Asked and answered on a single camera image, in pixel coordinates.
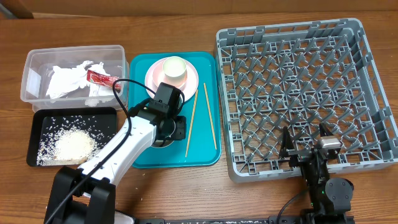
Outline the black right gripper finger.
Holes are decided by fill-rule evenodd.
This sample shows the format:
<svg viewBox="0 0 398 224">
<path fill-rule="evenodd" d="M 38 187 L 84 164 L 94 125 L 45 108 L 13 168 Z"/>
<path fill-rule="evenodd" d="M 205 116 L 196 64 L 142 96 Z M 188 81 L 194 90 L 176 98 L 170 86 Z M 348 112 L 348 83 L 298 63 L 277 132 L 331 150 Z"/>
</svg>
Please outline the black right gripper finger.
<svg viewBox="0 0 398 224">
<path fill-rule="evenodd" d="M 319 127 L 321 137 L 333 135 L 333 133 L 327 128 L 327 126 L 324 123 L 320 123 L 318 127 Z"/>
<path fill-rule="evenodd" d="M 282 130 L 282 142 L 279 151 L 279 158 L 289 157 L 289 150 L 294 150 L 294 144 L 290 137 L 288 127 L 284 126 Z"/>
</svg>

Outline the grey bowl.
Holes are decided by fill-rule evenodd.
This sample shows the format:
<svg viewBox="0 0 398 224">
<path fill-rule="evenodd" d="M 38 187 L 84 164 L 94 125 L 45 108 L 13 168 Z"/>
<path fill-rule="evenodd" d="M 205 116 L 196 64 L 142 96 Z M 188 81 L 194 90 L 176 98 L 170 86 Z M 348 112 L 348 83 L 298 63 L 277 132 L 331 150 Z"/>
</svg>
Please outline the grey bowl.
<svg viewBox="0 0 398 224">
<path fill-rule="evenodd" d="M 154 141 L 154 143 L 151 145 L 154 148 L 164 148 L 169 145 L 171 145 L 174 142 L 174 140 L 166 139 L 166 140 L 160 140 L 157 139 Z"/>
</svg>

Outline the red sauce packet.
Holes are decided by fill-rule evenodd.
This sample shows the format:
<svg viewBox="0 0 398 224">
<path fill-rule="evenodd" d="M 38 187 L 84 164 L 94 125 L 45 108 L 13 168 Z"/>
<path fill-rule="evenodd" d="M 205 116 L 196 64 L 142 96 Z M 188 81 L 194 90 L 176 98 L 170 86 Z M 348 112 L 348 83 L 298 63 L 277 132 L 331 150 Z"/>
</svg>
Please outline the red sauce packet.
<svg viewBox="0 0 398 224">
<path fill-rule="evenodd" d="M 101 73 L 94 72 L 92 70 L 87 70 L 86 79 L 90 83 L 112 88 L 113 83 L 117 81 L 119 78 L 110 75 L 103 75 Z"/>
</svg>

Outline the white napkin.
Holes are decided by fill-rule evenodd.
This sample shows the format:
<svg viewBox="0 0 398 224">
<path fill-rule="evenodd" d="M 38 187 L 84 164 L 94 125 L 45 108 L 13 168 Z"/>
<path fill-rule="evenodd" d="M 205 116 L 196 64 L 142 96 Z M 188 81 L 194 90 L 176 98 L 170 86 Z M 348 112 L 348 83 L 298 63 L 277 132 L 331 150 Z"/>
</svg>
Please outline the white napkin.
<svg viewBox="0 0 398 224">
<path fill-rule="evenodd" d="M 85 60 L 82 64 L 73 68 L 53 66 L 54 74 L 50 80 L 46 96 L 49 96 L 50 99 L 61 98 L 75 90 L 82 90 L 88 87 L 90 92 L 88 94 L 84 93 L 83 96 L 90 97 L 90 99 L 85 100 L 85 105 L 90 107 L 94 107 L 100 102 L 99 99 L 93 99 L 93 97 L 113 96 L 113 91 L 110 87 L 95 84 L 86 79 L 87 71 L 89 70 L 109 76 L 105 72 L 103 62 L 94 64 L 94 61 Z"/>
</svg>

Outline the cooked white rice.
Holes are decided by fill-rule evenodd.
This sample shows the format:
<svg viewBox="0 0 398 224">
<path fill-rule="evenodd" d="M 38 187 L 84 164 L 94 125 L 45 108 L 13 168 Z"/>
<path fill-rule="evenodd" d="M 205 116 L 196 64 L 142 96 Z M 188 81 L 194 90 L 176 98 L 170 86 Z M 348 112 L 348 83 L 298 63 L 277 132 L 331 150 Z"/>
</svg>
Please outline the cooked white rice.
<svg viewBox="0 0 398 224">
<path fill-rule="evenodd" d="M 47 116 L 37 151 L 38 166 L 82 164 L 112 138 L 114 131 L 101 124 L 101 115 Z"/>
</svg>

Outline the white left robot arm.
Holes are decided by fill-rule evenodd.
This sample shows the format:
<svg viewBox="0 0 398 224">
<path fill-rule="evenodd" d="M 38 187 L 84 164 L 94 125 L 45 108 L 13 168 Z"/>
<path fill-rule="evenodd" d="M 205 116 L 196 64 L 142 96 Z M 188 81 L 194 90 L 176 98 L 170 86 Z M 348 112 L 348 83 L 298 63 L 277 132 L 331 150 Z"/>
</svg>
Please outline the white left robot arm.
<svg viewBox="0 0 398 224">
<path fill-rule="evenodd" d="M 153 98 L 125 109 L 119 132 L 78 168 L 63 166 L 55 175 L 45 223 L 135 223 L 116 210 L 116 187 L 135 160 L 155 142 L 180 141 L 186 118 L 180 115 L 185 95 L 161 83 Z"/>
</svg>

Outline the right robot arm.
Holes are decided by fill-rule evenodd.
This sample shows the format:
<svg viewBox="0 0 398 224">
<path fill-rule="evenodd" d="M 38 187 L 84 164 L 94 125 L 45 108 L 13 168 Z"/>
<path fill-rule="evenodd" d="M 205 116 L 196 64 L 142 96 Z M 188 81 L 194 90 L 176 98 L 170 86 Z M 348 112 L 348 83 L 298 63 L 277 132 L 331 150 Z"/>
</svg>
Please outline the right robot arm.
<svg viewBox="0 0 398 224">
<path fill-rule="evenodd" d="M 279 211 L 276 222 L 282 221 L 282 214 L 289 204 L 308 193 L 311 208 L 303 209 L 295 218 L 296 223 L 354 224 L 351 210 L 354 185 L 344 178 L 331 178 L 327 162 L 336 159 L 341 150 L 341 141 L 323 124 L 318 126 L 320 138 L 310 150 L 296 150 L 288 127 L 282 130 L 282 144 L 279 157 L 289 158 L 290 167 L 299 167 L 307 189 L 290 199 Z"/>
</svg>

